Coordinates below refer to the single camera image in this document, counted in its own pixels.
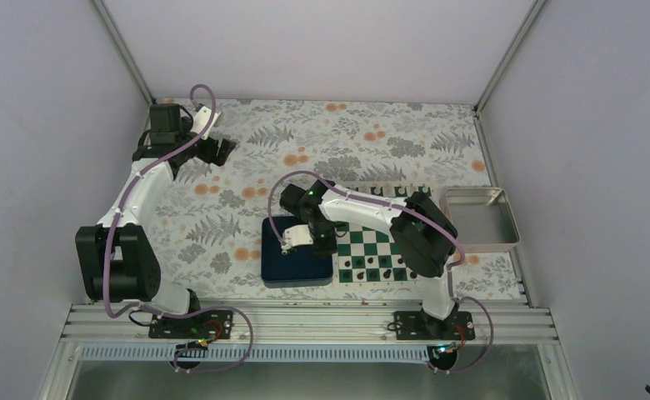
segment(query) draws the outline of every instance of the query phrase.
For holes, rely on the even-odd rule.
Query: chessboard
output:
[[[407,198],[426,193],[438,204],[442,191],[430,182],[343,182],[346,188],[387,198]],[[351,223],[337,226],[337,254],[332,256],[336,287],[410,288],[421,280],[406,267],[398,245],[387,232]]]

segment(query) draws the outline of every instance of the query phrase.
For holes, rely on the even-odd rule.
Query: silver baking pan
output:
[[[512,206],[500,187],[448,187],[440,209],[468,253],[505,253],[519,244]]]

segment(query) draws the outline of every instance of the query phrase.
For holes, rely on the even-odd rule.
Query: wall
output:
[[[474,104],[533,0],[105,0],[155,96]]]
[[[146,115],[90,2],[0,2],[0,398],[38,395],[84,299],[74,234],[107,211]]]
[[[650,398],[650,2],[551,1],[482,118],[584,398]]]

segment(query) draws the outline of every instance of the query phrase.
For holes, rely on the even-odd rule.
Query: floral tablecloth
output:
[[[163,99],[193,109],[187,99]],[[238,147],[223,167],[192,160],[162,195],[147,234],[164,276],[203,298],[417,299],[415,290],[264,287],[261,224],[271,186],[307,169],[336,181],[490,184],[469,106],[388,102],[219,100],[214,138]],[[295,177],[302,187],[310,177]],[[286,213],[274,199],[276,215]],[[458,295],[519,299],[506,253],[473,254]]]

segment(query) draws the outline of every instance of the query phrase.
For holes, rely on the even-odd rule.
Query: gray flower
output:
[[[183,260],[188,264],[192,264],[195,259],[198,258],[200,254],[205,253],[205,248],[199,244],[193,243],[188,247],[185,247],[180,251],[180,254],[177,255],[179,260]]]
[[[391,154],[395,158],[421,157],[426,154],[426,149],[420,144],[414,144],[412,140],[401,139],[400,137],[390,137],[387,145],[391,146]]]
[[[318,161],[313,169],[317,174],[329,179],[357,181],[355,168],[361,168],[359,158],[353,156],[330,157],[327,162]]]
[[[210,267],[215,270],[215,273],[227,273],[231,266],[232,262],[229,261],[229,254],[226,252],[218,253],[210,262]]]
[[[240,208],[244,205],[245,201],[240,196],[234,194],[232,189],[227,189],[219,193],[219,203],[223,207]]]

